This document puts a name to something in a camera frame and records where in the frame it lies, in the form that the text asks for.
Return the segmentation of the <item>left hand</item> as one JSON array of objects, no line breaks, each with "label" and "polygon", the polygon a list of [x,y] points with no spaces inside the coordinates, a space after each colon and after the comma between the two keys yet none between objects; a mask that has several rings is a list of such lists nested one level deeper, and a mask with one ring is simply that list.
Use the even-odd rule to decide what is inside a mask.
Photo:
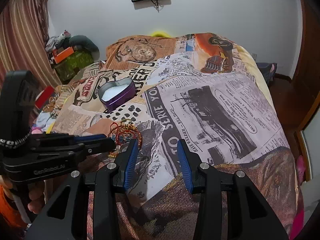
[{"label": "left hand", "polygon": [[[7,178],[1,176],[1,186],[6,195],[7,200],[14,202],[11,189],[13,188],[12,182]],[[28,204],[28,209],[34,214],[39,214],[44,206],[44,181],[38,182],[29,187],[29,198],[31,202]]]}]

